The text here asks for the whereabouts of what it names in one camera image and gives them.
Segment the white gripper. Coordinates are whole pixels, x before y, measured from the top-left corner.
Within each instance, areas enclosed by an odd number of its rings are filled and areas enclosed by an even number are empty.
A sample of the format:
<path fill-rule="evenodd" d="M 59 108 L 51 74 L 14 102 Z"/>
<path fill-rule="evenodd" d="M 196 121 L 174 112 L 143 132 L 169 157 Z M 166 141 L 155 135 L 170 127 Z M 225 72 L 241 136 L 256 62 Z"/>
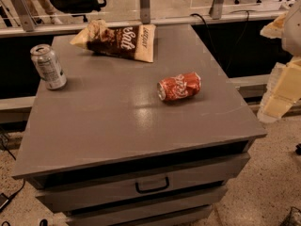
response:
<path fill-rule="evenodd" d="M 282 36 L 282 48 L 294 56 L 286 65 L 275 65 L 261 99 L 257 118 L 271 123 L 301 99 L 301 0 L 297 0 L 288 13 L 284 12 L 265 25 L 260 35 L 268 39 Z"/>

